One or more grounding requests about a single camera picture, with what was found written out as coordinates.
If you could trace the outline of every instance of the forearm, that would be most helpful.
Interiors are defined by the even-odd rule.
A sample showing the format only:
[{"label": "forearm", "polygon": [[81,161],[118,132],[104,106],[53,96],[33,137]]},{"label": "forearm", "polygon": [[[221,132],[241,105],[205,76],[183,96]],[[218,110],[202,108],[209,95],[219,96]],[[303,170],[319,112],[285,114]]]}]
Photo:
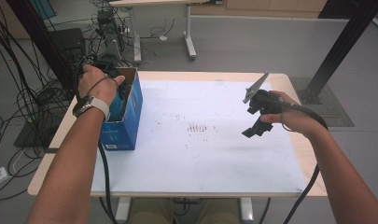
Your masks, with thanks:
[{"label": "forearm", "polygon": [[311,141],[338,223],[378,223],[378,201],[324,128],[306,134]]},{"label": "forearm", "polygon": [[49,168],[29,223],[85,222],[104,117],[102,111],[93,108],[76,120]]}]

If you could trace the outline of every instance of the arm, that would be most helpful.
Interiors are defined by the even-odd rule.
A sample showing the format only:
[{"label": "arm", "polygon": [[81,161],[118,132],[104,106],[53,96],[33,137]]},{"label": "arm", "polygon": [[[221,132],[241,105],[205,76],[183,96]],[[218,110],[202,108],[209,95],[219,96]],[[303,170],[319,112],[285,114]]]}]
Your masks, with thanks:
[{"label": "arm", "polygon": [[[286,102],[296,104],[282,92],[273,93],[282,96]],[[337,223],[378,223],[377,199],[329,131],[301,112],[287,109],[284,113],[286,126],[302,133],[314,148]],[[281,115],[263,115],[261,120],[281,122]]]},{"label": "arm", "polygon": [[[105,77],[99,69],[84,65],[78,90],[80,96]],[[116,77],[118,85],[124,77]],[[105,79],[90,95],[111,104],[116,95],[116,82]],[[96,161],[96,150],[104,113],[91,108],[80,115],[58,149],[44,183],[28,216],[28,223],[85,223]]]}]

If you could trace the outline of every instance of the wrist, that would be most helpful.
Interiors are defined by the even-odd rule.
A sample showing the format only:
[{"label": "wrist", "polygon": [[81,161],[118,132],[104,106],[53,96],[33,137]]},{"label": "wrist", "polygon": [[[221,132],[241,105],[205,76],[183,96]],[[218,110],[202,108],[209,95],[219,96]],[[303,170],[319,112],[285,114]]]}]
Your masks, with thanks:
[{"label": "wrist", "polygon": [[73,108],[73,115],[79,117],[94,107],[103,112],[105,121],[109,119],[109,105],[102,99],[98,99],[97,97],[91,95],[87,95],[77,101],[77,104]]},{"label": "wrist", "polygon": [[315,121],[309,126],[309,129],[302,133],[304,137],[308,138],[308,140],[313,140],[322,136],[324,133],[328,133],[329,131],[323,127],[319,122]]}]

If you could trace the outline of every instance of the white table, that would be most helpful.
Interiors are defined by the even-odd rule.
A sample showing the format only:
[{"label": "white table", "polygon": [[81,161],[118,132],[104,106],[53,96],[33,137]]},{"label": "white table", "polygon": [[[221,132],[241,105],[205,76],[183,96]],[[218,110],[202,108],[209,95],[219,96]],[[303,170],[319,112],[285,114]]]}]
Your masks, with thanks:
[{"label": "white table", "polygon": [[[261,77],[262,74],[243,74],[243,73],[185,73],[185,72],[139,72],[139,78],[144,84],[144,87],[142,88],[144,90],[144,107],[143,107],[143,114],[141,117],[141,123],[139,126],[139,134],[142,133],[147,133],[148,136],[148,141],[154,141],[157,136],[153,135],[151,136],[151,130],[155,130],[156,125],[165,125],[164,122],[168,122],[168,119],[166,120],[160,120],[160,124],[155,122],[153,120],[152,123],[149,123],[149,118],[151,118],[151,110],[147,108],[148,102],[147,100],[147,95],[149,95],[150,92],[154,91],[157,92],[157,82],[155,83],[154,80],[157,80],[160,82],[162,87],[162,83],[169,83],[170,88],[162,88],[164,91],[172,90],[174,85],[171,84],[171,80],[174,81],[185,81],[188,83],[190,87],[192,87],[193,84],[195,83],[213,83],[213,84],[218,84],[221,86],[226,87],[227,82],[223,81],[230,81],[235,83],[234,85],[240,85],[241,82],[246,82],[246,83],[253,83],[257,79]],[[293,99],[297,99],[297,95],[294,92],[288,77],[283,74],[270,74],[268,79],[266,80],[267,83],[271,85],[271,88],[274,90],[279,90],[279,91],[285,91],[287,94],[293,97]],[[239,93],[237,97],[232,96],[230,99],[226,99],[229,101],[235,101],[235,98],[239,102],[238,106],[242,105],[243,107],[240,107],[239,110],[247,109],[247,105],[244,105],[242,103],[242,100],[244,99],[245,95],[245,88],[242,89],[242,94]],[[56,133],[53,141],[51,142],[51,145],[49,147],[54,147],[58,148],[64,139],[64,136],[72,126],[75,117],[72,116],[71,113],[72,106],[69,107],[68,112],[66,113],[63,123],[61,124],[58,132]],[[223,113],[228,115],[231,112],[231,109],[227,109]],[[154,119],[160,119],[160,114],[163,113],[162,111],[154,111],[158,116],[153,117]],[[249,113],[245,112],[244,116],[247,116],[246,118],[248,119],[248,122],[245,123],[245,125],[242,126],[241,128],[233,128],[231,129],[232,132],[237,133],[241,132],[244,129],[250,127],[254,121],[256,120],[256,117],[253,115],[250,115]],[[264,148],[270,149],[270,145],[267,146],[267,144],[275,144],[275,142],[271,142],[270,138],[273,138],[274,141],[279,141],[280,136],[285,134],[285,140],[284,144],[290,142],[291,149],[294,150],[294,153],[297,157],[298,160],[298,168],[302,172],[303,179],[305,183],[308,183],[309,179],[311,178],[312,172],[315,168],[315,156],[314,152],[311,148],[310,143],[300,134],[297,133],[285,133],[285,132],[280,132],[278,131],[278,128],[275,127],[272,129],[270,133],[265,133],[262,137],[252,137],[250,139],[245,139],[245,138],[240,138],[237,140],[237,146],[239,144],[242,144],[243,142],[247,141],[248,143],[253,144],[253,148],[245,148],[245,147],[237,147],[237,148],[231,148],[228,149],[227,147],[222,147],[222,150],[220,153],[217,154],[215,150],[217,150],[217,147],[213,147],[214,144],[217,144],[217,141],[215,139],[212,139],[212,137],[216,137],[218,133],[216,132],[217,130],[220,131],[220,134],[226,134],[226,129],[222,128],[220,129],[221,126],[218,125],[223,125],[227,124],[228,122],[210,122],[210,117],[206,117],[202,119],[201,122],[200,119],[196,119],[198,122],[193,122],[192,119],[185,118],[178,116],[177,114],[171,114],[169,115],[169,120],[175,120],[177,122],[177,125],[171,126],[173,128],[173,132],[176,131],[176,127],[179,127],[179,123],[182,123],[182,127],[186,127],[186,134],[191,134],[191,138],[189,140],[186,140],[187,143],[184,143],[182,141],[176,141],[173,138],[172,139],[160,139],[161,144],[166,144],[168,145],[168,141],[174,143],[174,147],[171,148],[178,148],[178,149],[183,149],[183,151],[180,153],[176,153],[173,151],[169,151],[165,149],[164,151],[147,151],[145,152],[144,148],[149,149],[149,147],[144,147],[144,144],[146,144],[146,139],[141,139],[141,138],[146,138],[146,136],[140,136],[138,135],[138,142],[137,142],[137,149],[135,151],[128,151],[128,152],[107,152],[106,154],[109,156],[109,166],[111,170],[111,190],[112,190],[112,195],[117,196],[117,197],[125,197],[124,200],[121,200],[121,203],[129,204],[126,200],[127,197],[236,197],[236,198],[244,198],[242,200],[242,203],[247,203],[250,202],[249,197],[279,197],[279,196],[297,196],[300,194],[302,188],[299,189],[272,189],[275,185],[275,182],[271,183],[268,185],[270,186],[269,189],[264,189],[264,186],[260,189],[257,189],[257,184],[261,181],[259,181],[259,177],[261,175],[258,175],[259,177],[256,177],[257,180],[253,181],[251,177],[253,178],[253,175],[256,175],[256,171],[260,170],[260,167],[257,163],[255,163],[255,159],[251,160],[250,158],[241,157],[242,160],[244,161],[237,161],[237,160],[228,160],[226,158],[228,157],[239,157],[241,154],[242,155],[249,155],[246,153],[252,153],[256,150],[259,150],[260,152],[263,150],[263,153],[269,153],[270,150],[264,150]],[[242,118],[238,118],[237,123],[242,122]],[[203,138],[202,133],[204,131],[208,130],[211,134],[208,135],[206,138]],[[240,134],[238,133],[235,135],[235,137],[241,137]],[[208,156],[205,158],[199,158],[202,155],[201,152],[199,152],[199,149],[206,150],[207,147],[209,146],[212,148],[213,151],[210,151]],[[192,148],[194,150],[194,153],[191,153],[192,151],[189,151],[189,148]],[[39,169],[37,170],[33,181],[31,182],[28,192],[30,194],[36,195],[41,187],[41,184],[44,180],[45,174],[49,168],[50,163],[52,162],[53,159],[53,154],[46,154],[44,159],[42,160]],[[151,158],[154,158],[154,161],[157,161],[154,164],[147,164],[140,166],[141,162],[150,162]],[[177,160],[182,160],[182,159],[187,159],[187,163],[182,163],[179,165],[179,162],[173,161],[173,158],[176,158]],[[268,158],[265,156],[265,154],[262,155],[262,158],[264,160],[269,160],[273,161],[272,158]],[[164,160],[164,162],[169,162],[167,164],[162,164],[161,160]],[[121,163],[127,165],[125,166],[125,169],[131,169],[128,170],[126,175],[120,175],[117,177],[116,171],[113,173],[113,169],[117,169],[121,171]],[[171,172],[169,171],[170,169],[165,169],[168,168],[167,166],[170,166],[170,168],[174,167],[179,167],[180,169],[178,170],[177,173],[174,175],[168,174],[168,175],[160,175],[158,172]],[[185,169],[182,169],[182,165],[187,166],[187,175],[188,179],[192,181],[192,184],[189,186],[186,186],[187,183],[185,182],[184,179],[179,177],[178,175],[183,175],[185,172]],[[218,169],[212,168],[215,166],[220,166],[220,169],[222,169],[226,175],[228,175],[228,182],[231,182],[232,185],[226,185],[222,186],[223,188],[218,188],[215,185],[212,185],[213,181],[212,178],[214,178],[216,181],[223,181],[223,176],[218,172]],[[152,179],[152,177],[149,177],[146,172],[140,169],[146,167],[147,169],[153,168],[153,169],[158,169],[152,171],[153,175],[156,176],[156,179]],[[254,173],[251,173],[249,175],[241,176],[240,174],[247,174],[247,171],[254,170]],[[97,168],[94,176],[94,183],[92,185],[92,191],[91,191],[91,196],[104,196],[105,193],[103,191],[104,187],[104,180],[102,176],[102,167],[99,162],[97,162]],[[266,178],[264,181],[273,181],[272,178]],[[247,186],[242,186],[242,185],[247,185],[250,186],[250,188],[242,188],[242,187],[247,187]],[[316,180],[315,185],[309,192],[308,196],[326,196],[326,189],[323,183],[323,180],[321,176]],[[248,211],[251,210],[251,204],[249,204],[249,208],[247,209]]]}]

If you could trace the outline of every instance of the black pole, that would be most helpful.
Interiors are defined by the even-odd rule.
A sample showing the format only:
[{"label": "black pole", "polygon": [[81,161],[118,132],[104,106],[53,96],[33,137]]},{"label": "black pole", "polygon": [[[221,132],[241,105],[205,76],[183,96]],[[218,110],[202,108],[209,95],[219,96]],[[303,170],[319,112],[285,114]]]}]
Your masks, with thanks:
[{"label": "black pole", "polygon": [[349,50],[356,44],[360,36],[378,12],[378,0],[361,1],[357,11],[343,28],[333,47],[322,62],[307,89],[298,91],[304,104],[318,102],[318,95],[331,76],[337,70]]},{"label": "black pole", "polygon": [[69,97],[73,97],[75,89],[73,75],[70,74],[70,70],[60,52],[52,44],[47,27],[32,6],[31,0],[6,1],[23,28],[35,42],[55,76],[60,80]]}]

